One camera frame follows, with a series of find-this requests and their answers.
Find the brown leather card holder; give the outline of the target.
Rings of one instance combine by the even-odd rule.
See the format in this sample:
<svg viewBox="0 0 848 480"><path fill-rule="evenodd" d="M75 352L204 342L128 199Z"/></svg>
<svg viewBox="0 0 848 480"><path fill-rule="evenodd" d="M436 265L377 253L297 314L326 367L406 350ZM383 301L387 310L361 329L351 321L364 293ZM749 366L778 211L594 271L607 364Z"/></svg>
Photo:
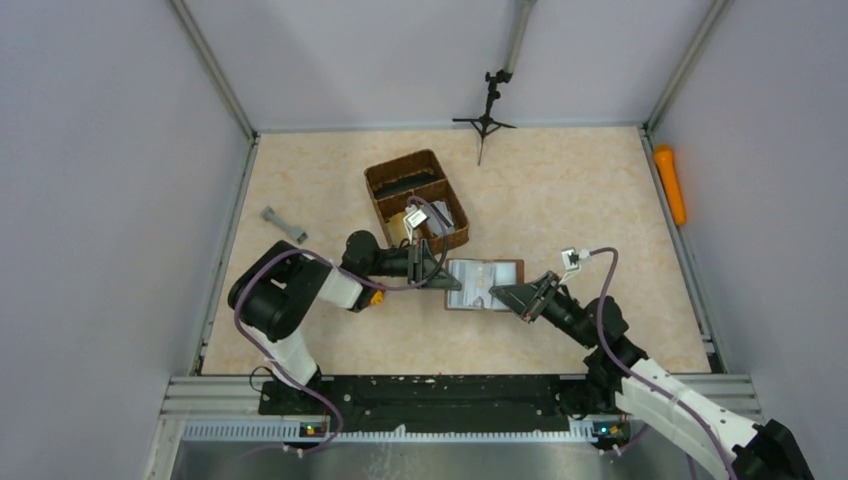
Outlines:
<svg viewBox="0 0 848 480"><path fill-rule="evenodd" d="M524 281L524 261L520 259L449 259L448 272L461 284L458 291L445 293L448 311L508 312L509 308L490 292L496 286Z"/></svg>

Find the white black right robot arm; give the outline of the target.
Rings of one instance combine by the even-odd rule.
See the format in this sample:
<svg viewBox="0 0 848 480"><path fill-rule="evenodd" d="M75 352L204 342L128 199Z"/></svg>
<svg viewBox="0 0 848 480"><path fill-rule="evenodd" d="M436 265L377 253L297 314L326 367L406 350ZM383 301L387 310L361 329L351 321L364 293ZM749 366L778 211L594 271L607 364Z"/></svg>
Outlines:
<svg viewBox="0 0 848 480"><path fill-rule="evenodd" d="M810 479L812 470L788 427L757 423L675 378L626 336L628 325L603 289L581 306L548 272L491 295L520 320L543 318L591 349L586 397L600 412L635 416L715 479Z"/></svg>

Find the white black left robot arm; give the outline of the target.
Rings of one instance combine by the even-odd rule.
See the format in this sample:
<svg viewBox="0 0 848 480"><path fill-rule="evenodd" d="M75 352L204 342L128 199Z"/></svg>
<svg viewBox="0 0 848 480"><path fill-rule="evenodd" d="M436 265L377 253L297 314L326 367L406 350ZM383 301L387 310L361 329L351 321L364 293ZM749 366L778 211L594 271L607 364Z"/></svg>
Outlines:
<svg viewBox="0 0 848 480"><path fill-rule="evenodd" d="M227 304L234 324L285 384L283 401L295 412L314 410L321 397L313 380L319 367L301 331L307 313L317 301L354 313L380 303L390 288L375 277L405 279L401 291L462 288L425 240L382 248L366 230L347 238L340 265L281 240L232 285Z"/></svg>

